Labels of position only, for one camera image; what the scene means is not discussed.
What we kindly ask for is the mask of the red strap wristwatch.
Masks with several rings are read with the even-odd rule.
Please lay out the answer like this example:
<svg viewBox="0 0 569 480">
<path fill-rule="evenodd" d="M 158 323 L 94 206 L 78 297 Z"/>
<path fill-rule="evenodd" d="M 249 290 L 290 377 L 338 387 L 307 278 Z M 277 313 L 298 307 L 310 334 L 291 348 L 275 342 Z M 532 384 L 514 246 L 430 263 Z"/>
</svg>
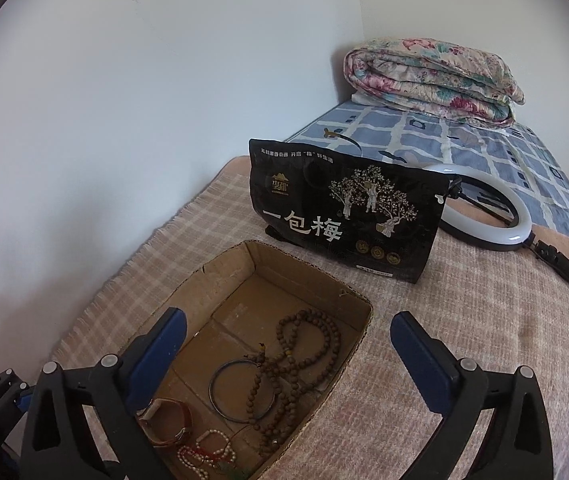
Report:
<svg viewBox="0 0 569 480">
<path fill-rule="evenodd" d="M 154 448 L 179 448 L 192 436 L 192 411 L 186 402 L 155 398 L 136 416 Z"/>
</svg>

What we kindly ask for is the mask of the brown wooden bead mala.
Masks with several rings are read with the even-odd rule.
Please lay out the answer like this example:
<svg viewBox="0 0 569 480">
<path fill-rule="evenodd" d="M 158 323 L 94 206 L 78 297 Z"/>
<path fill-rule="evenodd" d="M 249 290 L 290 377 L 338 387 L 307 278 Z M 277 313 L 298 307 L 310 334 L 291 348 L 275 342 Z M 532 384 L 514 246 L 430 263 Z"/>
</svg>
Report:
<svg viewBox="0 0 569 480">
<path fill-rule="evenodd" d="M 301 331 L 321 337 L 311 351 L 299 350 Z M 245 402 L 246 423 L 257 434 L 257 452 L 267 457 L 279 450 L 298 426 L 303 396 L 330 379 L 342 350 L 342 334 L 327 313 L 303 309 L 276 325 L 278 349 L 268 356 L 265 344 L 248 360 L 256 367 Z"/>
</svg>

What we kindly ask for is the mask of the beige plaid blanket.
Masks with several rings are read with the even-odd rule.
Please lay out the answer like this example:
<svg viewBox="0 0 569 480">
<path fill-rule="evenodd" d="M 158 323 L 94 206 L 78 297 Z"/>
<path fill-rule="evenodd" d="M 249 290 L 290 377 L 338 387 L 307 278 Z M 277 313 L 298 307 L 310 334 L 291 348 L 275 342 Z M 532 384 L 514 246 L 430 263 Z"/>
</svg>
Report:
<svg viewBox="0 0 569 480">
<path fill-rule="evenodd" d="M 67 368 L 119 352 L 169 307 L 188 332 L 160 388 L 193 411 L 194 432 L 230 441 L 257 479 L 397 479 L 437 428 L 390 340 L 408 311 L 470 372 L 533 370 L 553 441 L 554 475 L 569 479 L 569 285 L 531 252 L 487 252 L 439 233 L 416 284 L 342 266 L 271 240 L 249 194 L 249 160 L 232 160 L 157 229 L 53 350 Z M 274 458 L 241 416 L 253 382 L 242 358 L 276 350 L 280 318 L 329 311 L 342 334 L 341 370 L 300 402 L 300 426 Z"/>
</svg>

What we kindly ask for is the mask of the open cardboard box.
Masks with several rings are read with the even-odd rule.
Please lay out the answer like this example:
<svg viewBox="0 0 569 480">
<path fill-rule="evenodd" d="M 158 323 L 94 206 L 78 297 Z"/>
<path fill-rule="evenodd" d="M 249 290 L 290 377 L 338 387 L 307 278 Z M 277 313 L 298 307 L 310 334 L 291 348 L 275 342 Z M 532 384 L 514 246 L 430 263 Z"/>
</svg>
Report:
<svg viewBox="0 0 569 480">
<path fill-rule="evenodd" d="M 205 263 L 168 295 L 140 326 L 147 333 L 167 308 L 187 318 L 187 335 L 152 399 L 186 402 L 193 432 L 179 448 L 161 448 L 181 479 L 260 479 L 319 410 L 363 339 L 373 307 L 347 284 L 282 250 L 246 240 Z M 276 325 L 289 314 L 314 309 L 329 314 L 342 334 L 342 350 L 330 379 L 303 396 L 298 426 L 279 450 L 257 452 L 257 434 L 246 423 L 245 402 L 256 367 L 249 356 L 265 344 L 273 356 Z M 301 331 L 299 350 L 321 337 Z"/>
</svg>

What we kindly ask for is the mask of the blue checked bed sheet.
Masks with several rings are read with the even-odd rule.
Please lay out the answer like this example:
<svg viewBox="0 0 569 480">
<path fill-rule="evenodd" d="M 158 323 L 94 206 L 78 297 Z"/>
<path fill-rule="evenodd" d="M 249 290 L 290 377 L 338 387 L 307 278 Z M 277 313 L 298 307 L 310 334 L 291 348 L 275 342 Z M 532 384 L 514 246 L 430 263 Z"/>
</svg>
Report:
<svg viewBox="0 0 569 480">
<path fill-rule="evenodd" d="M 535 224 L 569 236 L 569 178 L 524 125 L 492 130 L 347 101 L 289 140 L 409 166 L 452 164 L 484 171 L 522 198 Z"/>
</svg>

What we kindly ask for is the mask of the black snack bag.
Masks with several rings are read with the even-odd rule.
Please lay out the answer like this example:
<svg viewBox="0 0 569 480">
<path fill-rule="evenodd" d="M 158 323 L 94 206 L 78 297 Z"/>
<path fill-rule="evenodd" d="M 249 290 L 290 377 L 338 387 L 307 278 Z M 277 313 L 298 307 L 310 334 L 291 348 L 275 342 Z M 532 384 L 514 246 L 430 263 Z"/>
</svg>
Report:
<svg viewBox="0 0 569 480">
<path fill-rule="evenodd" d="M 280 240 L 415 284 L 427 265 L 449 179 L 312 144 L 252 139 L 250 197 Z"/>
</svg>

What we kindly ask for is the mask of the folded floral quilt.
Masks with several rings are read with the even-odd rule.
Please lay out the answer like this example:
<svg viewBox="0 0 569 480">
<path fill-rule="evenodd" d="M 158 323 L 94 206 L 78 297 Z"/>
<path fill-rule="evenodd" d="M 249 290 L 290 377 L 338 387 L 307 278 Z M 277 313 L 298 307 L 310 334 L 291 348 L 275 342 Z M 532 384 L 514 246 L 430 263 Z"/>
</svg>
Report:
<svg viewBox="0 0 569 480">
<path fill-rule="evenodd" d="M 344 56 L 355 96 L 378 106 L 501 128 L 525 94 L 497 54 L 433 38 L 376 38 Z"/>
</svg>

